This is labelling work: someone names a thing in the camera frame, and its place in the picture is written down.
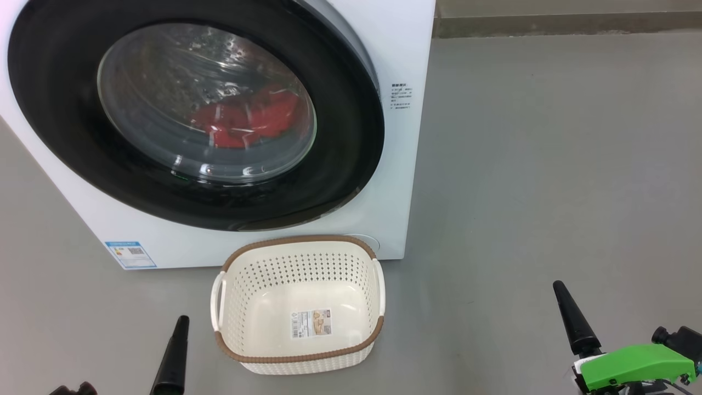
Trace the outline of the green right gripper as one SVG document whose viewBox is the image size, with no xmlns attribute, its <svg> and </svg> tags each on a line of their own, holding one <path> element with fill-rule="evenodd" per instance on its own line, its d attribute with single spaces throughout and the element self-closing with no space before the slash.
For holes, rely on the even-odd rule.
<svg viewBox="0 0 702 395">
<path fill-rule="evenodd" d="M 660 343 L 640 343 L 602 353 L 599 339 L 564 282 L 556 280 L 552 288 L 570 350 L 577 357 L 587 357 L 573 365 L 576 384 L 582 393 L 612 392 L 635 382 L 697 379 L 699 373 L 693 360 Z"/>
</svg>

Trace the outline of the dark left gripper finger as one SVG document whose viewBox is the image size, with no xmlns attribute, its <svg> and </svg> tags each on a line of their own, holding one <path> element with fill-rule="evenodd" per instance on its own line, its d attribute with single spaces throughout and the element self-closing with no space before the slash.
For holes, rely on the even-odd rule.
<svg viewBox="0 0 702 395">
<path fill-rule="evenodd" d="M 181 315 L 166 345 L 165 355 L 151 386 L 151 394 L 185 393 L 186 355 L 188 355 L 188 336 L 190 318 Z"/>
</svg>

